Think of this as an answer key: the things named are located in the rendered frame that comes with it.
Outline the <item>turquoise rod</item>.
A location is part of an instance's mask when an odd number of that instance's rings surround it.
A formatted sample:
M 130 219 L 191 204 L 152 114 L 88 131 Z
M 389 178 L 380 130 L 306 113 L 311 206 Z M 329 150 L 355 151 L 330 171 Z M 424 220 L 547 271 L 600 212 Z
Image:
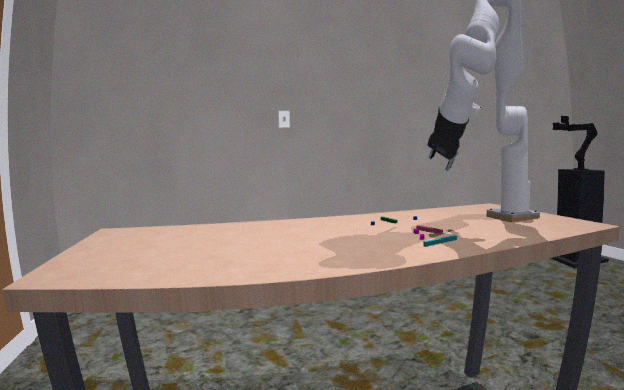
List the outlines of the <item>turquoise rod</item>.
M 427 246 L 432 246 L 432 245 L 446 243 L 446 242 L 455 241 L 455 240 L 457 240 L 457 236 L 453 235 L 453 236 L 423 241 L 423 246 L 427 247 Z

